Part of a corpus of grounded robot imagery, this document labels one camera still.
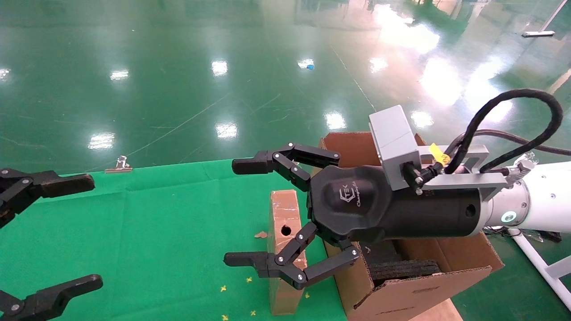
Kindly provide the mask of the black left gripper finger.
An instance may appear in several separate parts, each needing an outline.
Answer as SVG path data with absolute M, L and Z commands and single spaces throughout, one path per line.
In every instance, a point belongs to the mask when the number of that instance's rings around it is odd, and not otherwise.
M 94 188 L 94 179 L 88 173 L 61 177 L 55 171 L 25 173 L 10 168 L 2 169 L 0 227 L 5 227 L 40 198 L 63 197 L 92 191 Z
M 69 282 L 47 287 L 20 300 L 7 292 L 0 292 L 2 321 L 48 321 L 63 314 L 74 297 L 96 291 L 103 286 L 103 279 L 92 274 Z

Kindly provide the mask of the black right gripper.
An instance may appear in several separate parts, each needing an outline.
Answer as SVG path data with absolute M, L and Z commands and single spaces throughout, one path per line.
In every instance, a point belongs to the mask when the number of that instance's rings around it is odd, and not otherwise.
M 293 143 L 259 151 L 253 158 L 233 159 L 236 175 L 276 172 L 308 192 L 312 222 L 277 254 L 229 252 L 223 262 L 230 267 L 251 266 L 259 278 L 280 278 L 302 290 L 355 264 L 360 251 L 349 240 L 449 238 L 476 231 L 481 209 L 477 189 L 437 189 L 418 195 L 410 187 L 391 189 L 381 166 L 341 168 L 339 162 L 339 152 Z M 311 178 L 300 164 L 322 170 Z M 341 253 L 298 268 L 295 260 L 316 236 L 331 244 L 341 241 Z

